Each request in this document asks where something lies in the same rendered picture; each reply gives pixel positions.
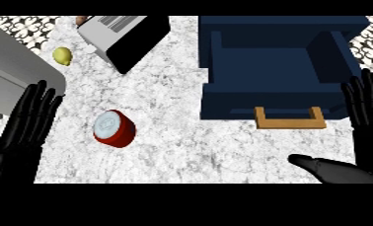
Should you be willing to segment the navy blue drawer front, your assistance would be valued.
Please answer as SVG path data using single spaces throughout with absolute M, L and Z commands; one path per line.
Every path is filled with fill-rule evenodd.
M 263 107 L 268 118 L 309 118 L 310 108 L 321 107 L 325 119 L 349 117 L 338 84 L 300 86 L 217 85 L 203 87 L 203 119 L 254 119 Z

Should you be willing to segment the yellow-green lemon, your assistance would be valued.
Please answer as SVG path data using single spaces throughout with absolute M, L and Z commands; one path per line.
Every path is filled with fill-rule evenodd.
M 58 64 L 70 66 L 73 54 L 67 47 L 60 47 L 54 52 L 54 58 Z

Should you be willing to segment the red can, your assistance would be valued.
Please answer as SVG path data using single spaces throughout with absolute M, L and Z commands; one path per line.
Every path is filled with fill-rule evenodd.
M 129 146 L 135 140 L 136 132 L 135 122 L 119 110 L 107 111 L 95 121 L 94 137 L 113 147 Z

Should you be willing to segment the grey appliance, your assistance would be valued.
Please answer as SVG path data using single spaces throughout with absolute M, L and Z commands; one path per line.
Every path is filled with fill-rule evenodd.
M 0 29 L 0 114 L 11 114 L 29 85 L 41 80 L 64 94 L 64 75 Z

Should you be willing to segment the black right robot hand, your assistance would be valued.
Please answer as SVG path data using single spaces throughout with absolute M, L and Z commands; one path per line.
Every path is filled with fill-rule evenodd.
M 353 127 L 356 163 L 350 164 L 309 155 L 293 154 L 290 162 L 324 184 L 373 184 L 373 72 L 365 68 L 341 84 Z

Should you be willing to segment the silver and black toaster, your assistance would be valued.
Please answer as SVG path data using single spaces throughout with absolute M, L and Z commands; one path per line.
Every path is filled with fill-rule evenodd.
M 170 33 L 170 17 L 91 16 L 77 31 L 98 56 L 127 74 Z

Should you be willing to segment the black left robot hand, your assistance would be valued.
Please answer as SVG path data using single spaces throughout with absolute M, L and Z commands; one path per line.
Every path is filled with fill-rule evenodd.
M 46 80 L 27 87 L 0 135 L 0 185 L 27 185 L 36 181 L 61 104 L 63 96 L 55 88 L 48 88 Z

